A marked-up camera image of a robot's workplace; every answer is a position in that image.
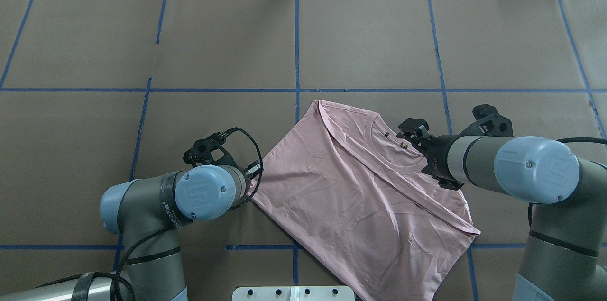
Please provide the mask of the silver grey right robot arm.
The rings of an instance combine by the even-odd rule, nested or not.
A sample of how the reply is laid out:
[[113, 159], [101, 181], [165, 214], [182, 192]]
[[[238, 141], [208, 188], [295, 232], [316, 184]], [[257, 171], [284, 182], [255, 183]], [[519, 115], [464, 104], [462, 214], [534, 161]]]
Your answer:
[[514, 301], [604, 301], [598, 264], [606, 232], [606, 166], [544, 137], [515, 137], [498, 113], [476, 117], [457, 135], [433, 136], [408, 118], [398, 137], [427, 159], [423, 173], [440, 187], [472, 185], [535, 206]]

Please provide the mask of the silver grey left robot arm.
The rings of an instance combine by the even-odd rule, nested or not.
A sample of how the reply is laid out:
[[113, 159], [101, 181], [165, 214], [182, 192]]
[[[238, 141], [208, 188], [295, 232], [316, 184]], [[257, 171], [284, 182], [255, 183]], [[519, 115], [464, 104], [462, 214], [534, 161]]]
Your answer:
[[91, 271], [3, 295], [3, 301], [186, 301], [178, 230], [248, 202], [263, 165], [206, 164], [109, 188], [100, 217], [123, 236], [125, 253], [109, 273]]

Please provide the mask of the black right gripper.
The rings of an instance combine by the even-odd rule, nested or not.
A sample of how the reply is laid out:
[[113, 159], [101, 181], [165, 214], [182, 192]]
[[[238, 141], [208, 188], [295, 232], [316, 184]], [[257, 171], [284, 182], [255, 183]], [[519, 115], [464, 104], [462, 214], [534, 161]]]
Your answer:
[[424, 154], [427, 166], [422, 169], [422, 173], [431, 176], [443, 189], [461, 189], [463, 184], [453, 177], [448, 168], [448, 152], [457, 141], [457, 136], [431, 136], [428, 132], [429, 124], [419, 118], [407, 118], [399, 124], [398, 129], [398, 138], [404, 139]]

